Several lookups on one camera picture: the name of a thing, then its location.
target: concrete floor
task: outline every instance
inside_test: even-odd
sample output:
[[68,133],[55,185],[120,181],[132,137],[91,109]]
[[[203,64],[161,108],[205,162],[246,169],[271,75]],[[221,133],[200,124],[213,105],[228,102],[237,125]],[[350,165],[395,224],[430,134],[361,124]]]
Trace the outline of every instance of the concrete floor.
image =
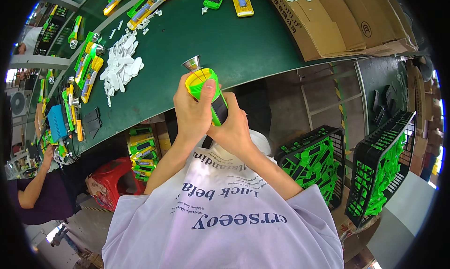
[[[373,104],[373,91],[383,89],[385,85],[397,82],[397,74],[403,74],[401,62],[396,58],[370,58],[360,62],[361,73],[363,76],[366,95],[368,98],[368,107]],[[300,69],[299,74],[303,81],[314,79],[330,74],[333,69],[329,64],[317,65],[305,69]],[[352,63],[339,63],[335,65],[336,72],[345,72],[354,69]],[[272,121],[270,129],[270,139],[275,146],[279,146],[288,141],[292,135],[310,131],[307,117],[307,110],[301,92],[300,78],[296,70],[267,77],[265,79],[269,90],[270,108],[272,110]],[[356,76],[348,76],[339,79],[340,95],[342,99],[349,98],[360,93],[360,86]],[[310,111],[324,108],[338,101],[335,81],[327,78],[313,84],[304,85],[305,96]],[[344,104],[345,107],[345,126],[346,141],[349,148],[364,138],[364,116],[363,104],[361,98],[353,99]],[[313,129],[322,126],[341,127],[341,113],[338,106],[334,106],[326,111],[313,115]],[[376,129],[374,125],[369,127],[370,131]],[[84,206],[99,208],[93,198],[82,203]],[[81,248],[87,248],[93,252],[101,252],[106,236],[108,234],[109,224],[113,214],[96,210],[82,209],[76,215],[70,217],[68,225],[70,237]]]

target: plastic crate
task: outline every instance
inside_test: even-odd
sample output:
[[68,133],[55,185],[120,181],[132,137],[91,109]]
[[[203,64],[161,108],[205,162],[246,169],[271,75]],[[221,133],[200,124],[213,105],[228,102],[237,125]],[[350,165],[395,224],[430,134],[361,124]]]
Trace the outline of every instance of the plastic crate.
[[282,168],[288,158],[295,161],[295,154],[301,153],[306,148],[319,143],[327,137],[333,142],[333,158],[339,162],[339,166],[337,167],[337,181],[328,205],[329,210],[334,210],[341,204],[344,192],[345,147],[344,132],[342,128],[330,126],[318,127],[317,129],[284,144],[283,146],[285,149],[279,148],[275,153],[274,158]]
[[[357,144],[353,155],[352,183],[345,210],[345,214],[357,228],[364,226],[372,218],[365,213],[374,191],[380,160],[395,145],[402,134],[406,136],[406,144],[399,157],[400,171],[396,172],[393,181],[383,191],[386,202],[394,195],[408,175],[414,148],[415,120],[415,112],[398,111],[393,118]],[[360,175],[361,173],[364,173],[369,179],[365,179]]]

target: green work table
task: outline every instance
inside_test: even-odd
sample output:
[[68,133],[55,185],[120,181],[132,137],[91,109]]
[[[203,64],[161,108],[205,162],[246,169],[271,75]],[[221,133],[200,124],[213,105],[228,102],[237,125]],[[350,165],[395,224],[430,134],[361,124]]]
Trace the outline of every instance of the green work table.
[[[104,65],[98,73],[88,103],[82,104],[80,114],[83,119],[84,115],[98,107],[103,124],[94,138],[85,133],[85,142],[75,140],[72,149],[76,155],[173,108],[172,97],[180,77],[187,73],[181,64],[195,55],[201,54],[202,67],[212,68],[216,72],[222,89],[292,69],[336,61],[321,59],[302,62],[297,55],[298,47],[292,42],[269,0],[251,0],[255,15],[248,18],[237,17],[232,0],[223,0],[218,10],[209,9],[202,15],[203,1],[167,0],[160,6],[162,16],[150,20],[147,26],[149,32],[142,35],[142,30],[138,30],[136,40],[139,45],[133,58],[141,57],[144,68],[125,86],[126,92],[117,91],[111,97],[110,108],[104,82],[98,78],[107,66],[108,54],[102,56]],[[103,9],[97,9],[96,12],[103,16]],[[129,19],[123,13],[106,26],[102,31],[101,44],[112,47],[125,34]],[[121,20],[121,30],[116,31],[110,40],[111,31],[117,28]],[[75,75],[74,67],[75,62],[66,71],[64,79]],[[76,96],[79,96],[80,90],[76,88]]]

